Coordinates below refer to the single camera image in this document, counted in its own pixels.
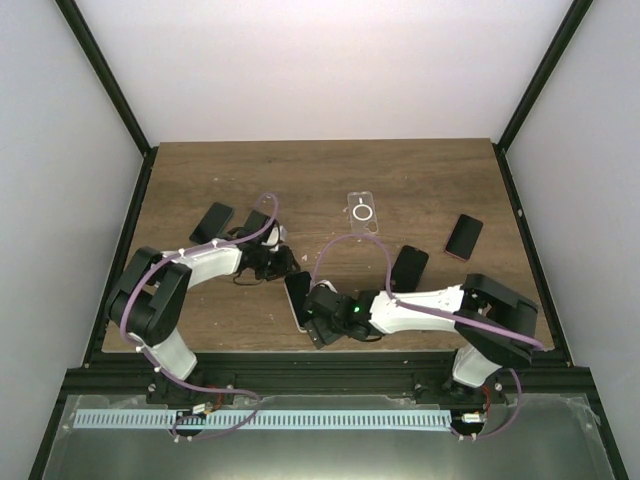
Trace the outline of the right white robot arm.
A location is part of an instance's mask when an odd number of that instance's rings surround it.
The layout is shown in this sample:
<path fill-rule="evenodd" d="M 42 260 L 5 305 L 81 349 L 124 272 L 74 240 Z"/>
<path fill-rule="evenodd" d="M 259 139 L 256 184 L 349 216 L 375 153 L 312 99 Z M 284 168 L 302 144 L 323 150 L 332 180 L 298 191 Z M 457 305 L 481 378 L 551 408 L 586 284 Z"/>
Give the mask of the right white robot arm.
<path fill-rule="evenodd" d="M 482 274 L 436 291 L 369 290 L 356 298 L 323 281 L 304 296 L 301 314 L 318 349 L 342 337 L 364 343 L 403 332 L 461 336 L 466 344 L 444 378 L 445 393 L 458 403 L 471 400 L 498 370 L 529 366 L 544 348 L 535 338 L 535 302 Z"/>

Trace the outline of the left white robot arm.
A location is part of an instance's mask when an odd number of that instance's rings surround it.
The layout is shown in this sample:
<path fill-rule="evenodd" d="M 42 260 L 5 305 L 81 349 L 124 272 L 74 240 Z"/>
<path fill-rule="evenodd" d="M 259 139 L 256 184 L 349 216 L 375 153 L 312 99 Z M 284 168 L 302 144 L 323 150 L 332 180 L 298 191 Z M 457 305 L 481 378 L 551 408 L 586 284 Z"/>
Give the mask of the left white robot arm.
<path fill-rule="evenodd" d="M 141 247 L 108 296 L 106 318 L 157 370 L 169 375 L 169 391 L 178 401 L 194 403 L 203 395 L 205 381 L 194 372 L 197 357 L 177 327 L 188 290 L 246 270 L 253 271 L 257 281 L 299 272 L 285 238 L 286 229 L 262 215 L 254 224 L 187 249 Z"/>

